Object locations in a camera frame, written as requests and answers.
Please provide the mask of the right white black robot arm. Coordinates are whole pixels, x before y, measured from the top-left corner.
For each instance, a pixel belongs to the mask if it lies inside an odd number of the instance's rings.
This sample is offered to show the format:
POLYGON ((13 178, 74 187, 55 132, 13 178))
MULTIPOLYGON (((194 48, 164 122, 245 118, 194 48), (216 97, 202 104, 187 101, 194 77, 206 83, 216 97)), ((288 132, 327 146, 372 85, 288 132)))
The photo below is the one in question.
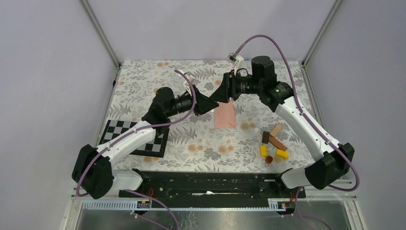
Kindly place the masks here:
POLYGON ((304 142, 315 162, 279 174, 275 193, 287 197, 300 186, 313 186, 322 190, 348 173, 354 155, 350 143, 341 144, 329 135, 303 107, 292 86, 278 81, 274 62, 268 56, 257 56, 251 60, 252 73, 240 74, 242 56, 231 53, 228 59, 234 70, 223 75, 221 85, 211 95, 217 102, 234 101, 242 94, 255 94, 260 101, 280 116, 304 142))

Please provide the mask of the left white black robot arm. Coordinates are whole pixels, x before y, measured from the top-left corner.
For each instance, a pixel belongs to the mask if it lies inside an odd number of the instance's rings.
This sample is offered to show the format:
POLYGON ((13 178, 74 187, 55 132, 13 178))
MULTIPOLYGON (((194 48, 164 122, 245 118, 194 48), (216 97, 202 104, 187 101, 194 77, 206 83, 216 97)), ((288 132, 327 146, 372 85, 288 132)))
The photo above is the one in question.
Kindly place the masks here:
POLYGON ((134 170, 116 170, 114 166, 138 147, 153 141, 166 132, 171 125, 190 115, 203 115, 219 106, 201 94, 189 78, 175 71, 187 82, 189 89, 175 97, 169 87, 157 90, 148 112, 132 128, 112 140, 93 147, 85 145, 79 151, 72 179, 77 183, 76 195, 90 195, 99 199, 111 190, 130 190, 142 197, 148 192, 148 183, 134 170))

